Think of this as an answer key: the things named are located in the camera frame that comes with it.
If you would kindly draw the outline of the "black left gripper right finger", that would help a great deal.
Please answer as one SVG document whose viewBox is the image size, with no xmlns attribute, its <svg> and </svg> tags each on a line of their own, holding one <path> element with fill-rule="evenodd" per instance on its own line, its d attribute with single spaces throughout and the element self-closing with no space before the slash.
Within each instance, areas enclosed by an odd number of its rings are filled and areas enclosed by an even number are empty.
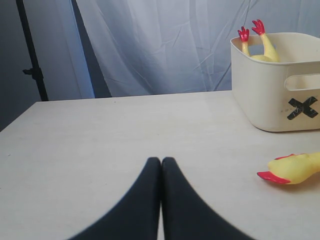
<svg viewBox="0 0 320 240">
<path fill-rule="evenodd" d="M 162 160 L 162 222 L 166 240 L 251 240 L 193 189 L 176 160 Z"/>
</svg>

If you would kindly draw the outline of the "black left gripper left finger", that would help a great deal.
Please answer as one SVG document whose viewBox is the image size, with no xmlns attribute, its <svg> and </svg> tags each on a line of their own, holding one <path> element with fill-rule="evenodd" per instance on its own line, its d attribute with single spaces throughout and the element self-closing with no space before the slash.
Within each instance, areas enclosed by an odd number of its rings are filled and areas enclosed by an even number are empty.
<svg viewBox="0 0 320 240">
<path fill-rule="evenodd" d="M 156 240 L 161 205 L 161 162 L 147 159 L 139 176 L 104 216 L 72 240 Z"/>
</svg>

